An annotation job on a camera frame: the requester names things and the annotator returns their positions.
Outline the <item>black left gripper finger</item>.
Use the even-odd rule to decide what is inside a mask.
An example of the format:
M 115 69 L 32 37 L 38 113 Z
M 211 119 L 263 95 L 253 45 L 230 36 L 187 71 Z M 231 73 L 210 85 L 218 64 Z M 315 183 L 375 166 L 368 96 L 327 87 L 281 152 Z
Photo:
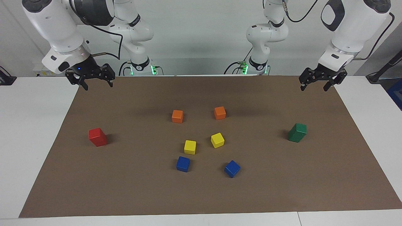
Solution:
M 300 89 L 304 91 L 308 84 L 314 83 L 316 81 L 314 77 L 314 70 L 311 68 L 305 68 L 303 73 L 299 76 L 299 82 L 301 84 Z
M 328 81 L 327 83 L 323 86 L 323 90 L 327 92 L 332 86 L 336 84 L 341 84 L 345 77 L 347 76 L 347 71 L 346 70 L 340 70 L 340 72 L 337 75 L 334 76 L 328 76 Z

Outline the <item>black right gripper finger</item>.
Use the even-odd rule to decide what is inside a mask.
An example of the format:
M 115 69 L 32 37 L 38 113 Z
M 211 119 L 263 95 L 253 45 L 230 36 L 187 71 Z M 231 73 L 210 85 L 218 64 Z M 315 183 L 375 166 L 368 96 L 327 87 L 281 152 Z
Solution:
M 105 63 L 103 66 L 99 67 L 99 69 L 99 79 L 106 81 L 110 87 L 113 87 L 113 81 L 116 75 L 112 67 L 108 63 Z
M 76 78 L 76 74 L 73 70 L 66 70 L 65 77 L 68 79 L 70 84 L 82 86 L 83 89 L 85 89 L 86 91 L 89 90 L 89 87 L 85 82 L 85 78 L 83 78 L 82 76 L 78 76 Z

